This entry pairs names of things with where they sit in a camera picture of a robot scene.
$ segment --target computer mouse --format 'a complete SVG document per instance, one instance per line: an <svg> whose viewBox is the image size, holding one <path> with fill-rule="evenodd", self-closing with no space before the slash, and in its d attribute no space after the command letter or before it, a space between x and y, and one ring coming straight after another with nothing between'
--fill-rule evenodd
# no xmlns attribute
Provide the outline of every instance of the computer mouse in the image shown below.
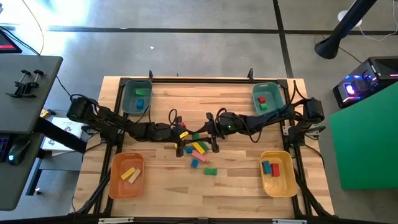
<svg viewBox="0 0 398 224"><path fill-rule="evenodd" d="M8 163L13 166L19 165L25 158L29 144L29 138L17 139L11 146L10 151L8 152Z"/></svg>

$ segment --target yellow bowl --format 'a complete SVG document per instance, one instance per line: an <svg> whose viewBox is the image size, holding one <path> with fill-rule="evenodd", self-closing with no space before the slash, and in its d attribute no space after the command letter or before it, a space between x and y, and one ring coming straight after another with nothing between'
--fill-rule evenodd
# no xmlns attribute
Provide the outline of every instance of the yellow bowl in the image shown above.
<svg viewBox="0 0 398 224"><path fill-rule="evenodd" d="M265 174L262 162L279 164L278 177ZM261 154L260 159L262 187L271 197L293 197L297 194L297 184L294 176L293 162L290 154L285 151L267 151Z"/></svg>

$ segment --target white paper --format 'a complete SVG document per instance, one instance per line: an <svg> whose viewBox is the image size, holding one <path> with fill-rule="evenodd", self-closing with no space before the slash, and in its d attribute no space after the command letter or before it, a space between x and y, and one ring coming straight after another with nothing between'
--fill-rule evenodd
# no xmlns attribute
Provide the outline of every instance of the white paper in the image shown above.
<svg viewBox="0 0 398 224"><path fill-rule="evenodd" d="M81 137L83 132L81 130L81 127L83 126L82 123L71 121L68 118L53 118L51 123L78 137ZM44 138L42 149L49 151L72 151L72 149L47 137Z"/></svg>

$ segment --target orange bowl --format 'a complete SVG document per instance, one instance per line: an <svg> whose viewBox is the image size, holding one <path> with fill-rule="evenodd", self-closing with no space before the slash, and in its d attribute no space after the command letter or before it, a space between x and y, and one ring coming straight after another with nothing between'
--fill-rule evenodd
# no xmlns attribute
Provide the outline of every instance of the orange bowl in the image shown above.
<svg viewBox="0 0 398 224"><path fill-rule="evenodd" d="M140 169L141 173L134 183L121 176L130 168ZM131 199L140 196L144 188L144 158L139 153L119 153L112 161L109 196L113 199Z"/></svg>

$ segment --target green block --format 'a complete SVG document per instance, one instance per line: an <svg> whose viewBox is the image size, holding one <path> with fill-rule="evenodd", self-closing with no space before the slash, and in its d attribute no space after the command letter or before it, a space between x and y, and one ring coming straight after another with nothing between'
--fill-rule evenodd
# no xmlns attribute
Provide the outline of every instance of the green block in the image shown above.
<svg viewBox="0 0 398 224"><path fill-rule="evenodd" d="M193 135L192 135L192 139L193 139L193 140L200 139L200 138L199 138L199 133L193 134Z"/></svg>
<svg viewBox="0 0 398 224"><path fill-rule="evenodd" d="M192 139L193 140L197 140L200 139L199 137L199 133L195 133L192 135ZM202 149L207 152L209 150L209 147L207 147L207 145L203 142L203 141L198 141L198 144L200 145L200 147L202 147Z"/></svg>
<svg viewBox="0 0 398 224"><path fill-rule="evenodd" d="M217 168L205 168L205 175L217 175Z"/></svg>
<svg viewBox="0 0 398 224"><path fill-rule="evenodd" d="M139 96L146 96L147 92L145 90L136 90L136 95Z"/></svg>
<svg viewBox="0 0 398 224"><path fill-rule="evenodd" d="M261 110L266 110L267 107L268 107L268 106L267 106L266 103L261 103L261 104L260 104L260 109L261 109Z"/></svg>
<svg viewBox="0 0 398 224"><path fill-rule="evenodd" d="M209 150L209 147L207 147L207 145L206 145L203 141L199 141L198 143L199 143L200 147L201 147L205 152L207 152L207 150Z"/></svg>

